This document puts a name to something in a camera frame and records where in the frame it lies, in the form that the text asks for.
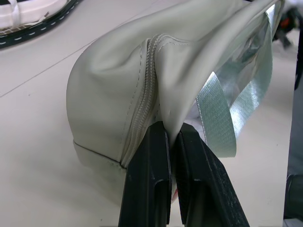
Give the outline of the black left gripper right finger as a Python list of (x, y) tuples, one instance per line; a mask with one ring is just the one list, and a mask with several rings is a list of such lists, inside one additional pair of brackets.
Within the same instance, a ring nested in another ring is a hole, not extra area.
[(186, 123), (176, 139), (176, 181), (185, 227), (250, 227), (224, 165)]

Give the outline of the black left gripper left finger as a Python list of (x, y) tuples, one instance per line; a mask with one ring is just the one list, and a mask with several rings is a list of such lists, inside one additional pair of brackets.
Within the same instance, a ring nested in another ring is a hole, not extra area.
[(156, 122), (128, 165), (118, 227), (166, 227), (171, 194), (169, 139), (163, 123)]

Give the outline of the pale green zip pouch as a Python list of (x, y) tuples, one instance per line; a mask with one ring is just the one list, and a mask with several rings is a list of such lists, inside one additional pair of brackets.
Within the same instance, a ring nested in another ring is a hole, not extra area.
[(236, 140), (272, 76), (285, 0), (188, 0), (108, 32), (77, 59), (66, 106), (81, 162), (122, 190), (147, 128), (174, 141), (192, 123), (218, 157)]

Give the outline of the dark grey rounded object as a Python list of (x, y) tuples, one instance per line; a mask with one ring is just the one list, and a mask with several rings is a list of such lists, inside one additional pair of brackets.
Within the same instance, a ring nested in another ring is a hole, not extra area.
[(303, 222), (303, 175), (287, 177), (284, 218), (296, 218)]

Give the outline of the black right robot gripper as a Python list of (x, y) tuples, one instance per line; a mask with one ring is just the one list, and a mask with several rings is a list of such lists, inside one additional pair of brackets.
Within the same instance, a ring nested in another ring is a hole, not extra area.
[(279, 25), (275, 32), (273, 41), (279, 40), (284, 49), (289, 48), (292, 43), (287, 38), (287, 34), (293, 29), (301, 29), (303, 16), (301, 15), (298, 7), (291, 7), (281, 16)]

